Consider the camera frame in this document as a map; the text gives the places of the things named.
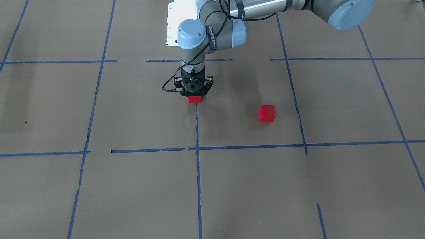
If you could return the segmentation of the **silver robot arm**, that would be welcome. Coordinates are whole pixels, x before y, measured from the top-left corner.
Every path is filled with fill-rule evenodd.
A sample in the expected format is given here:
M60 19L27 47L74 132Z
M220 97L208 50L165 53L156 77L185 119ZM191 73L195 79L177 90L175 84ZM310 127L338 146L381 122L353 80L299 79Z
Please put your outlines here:
M372 12L373 0L183 0L168 14L168 33L176 34L181 66L170 77L184 97L205 96L213 77L205 74L205 56L242 46L246 22L267 20L288 10L307 10L334 29L346 31Z

